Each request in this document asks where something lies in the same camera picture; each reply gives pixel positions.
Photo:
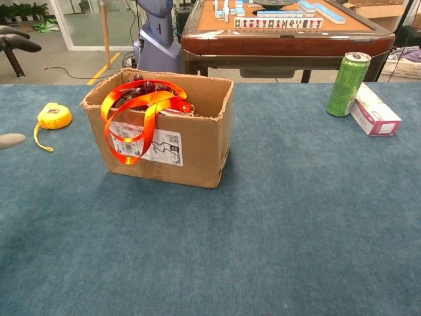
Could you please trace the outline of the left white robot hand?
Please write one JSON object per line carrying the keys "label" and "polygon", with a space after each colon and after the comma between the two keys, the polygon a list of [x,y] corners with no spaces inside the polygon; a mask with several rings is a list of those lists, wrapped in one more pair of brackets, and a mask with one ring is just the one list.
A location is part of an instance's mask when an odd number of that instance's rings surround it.
{"label": "left white robot hand", "polygon": [[[24,77],[25,73],[18,62],[14,49],[35,53],[41,50],[41,46],[30,40],[30,35],[11,26],[1,25],[1,51],[8,58],[16,76]],[[1,150],[14,147],[26,140],[25,135],[19,133],[8,133],[1,135]]]}

